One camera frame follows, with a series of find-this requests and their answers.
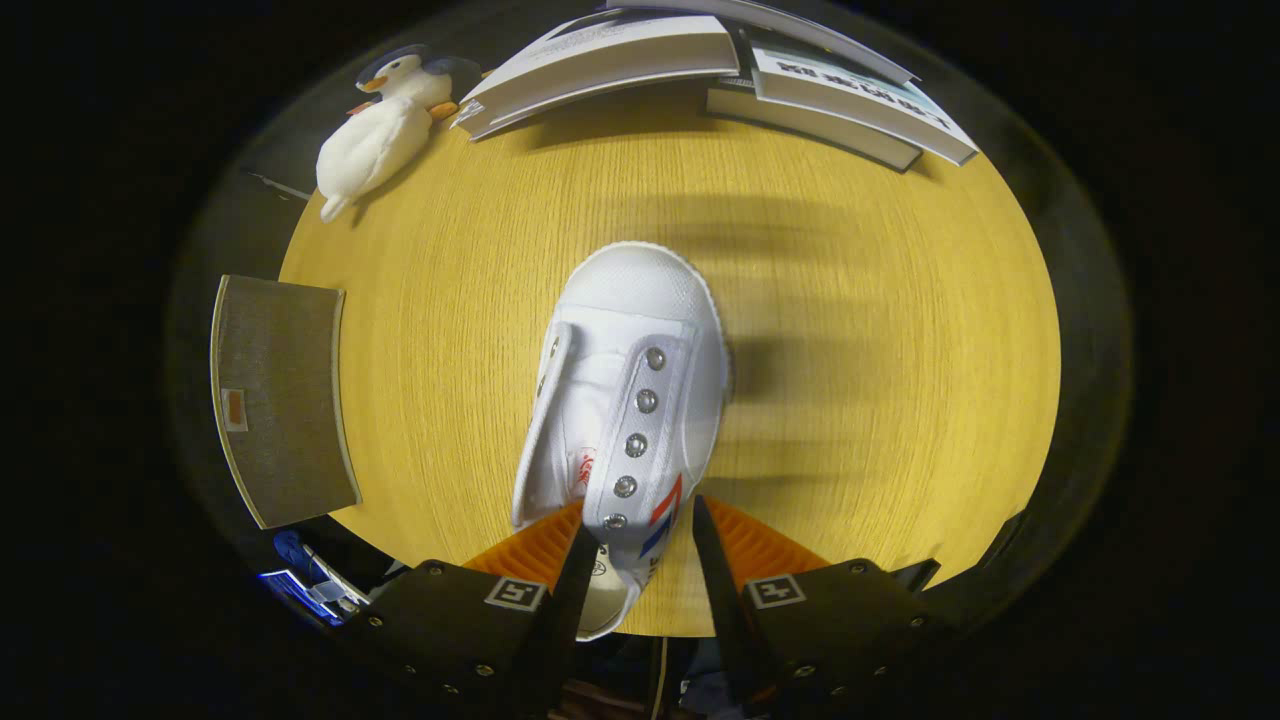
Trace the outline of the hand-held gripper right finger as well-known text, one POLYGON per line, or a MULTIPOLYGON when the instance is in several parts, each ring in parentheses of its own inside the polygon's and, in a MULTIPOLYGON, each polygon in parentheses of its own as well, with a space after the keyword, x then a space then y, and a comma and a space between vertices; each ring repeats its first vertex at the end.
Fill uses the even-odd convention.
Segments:
POLYGON ((707 495, 692 537, 730 697, 746 714, 858 714, 931 643, 931 611, 870 560, 828 562, 707 495))

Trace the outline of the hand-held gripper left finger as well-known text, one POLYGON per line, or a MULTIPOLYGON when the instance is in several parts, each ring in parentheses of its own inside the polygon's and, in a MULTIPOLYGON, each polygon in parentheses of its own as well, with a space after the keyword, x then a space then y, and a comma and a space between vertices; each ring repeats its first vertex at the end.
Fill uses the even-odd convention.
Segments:
POLYGON ((598 548, 576 502, 465 564, 428 560, 347 621, 346 648, 449 719, 544 719, 598 548))

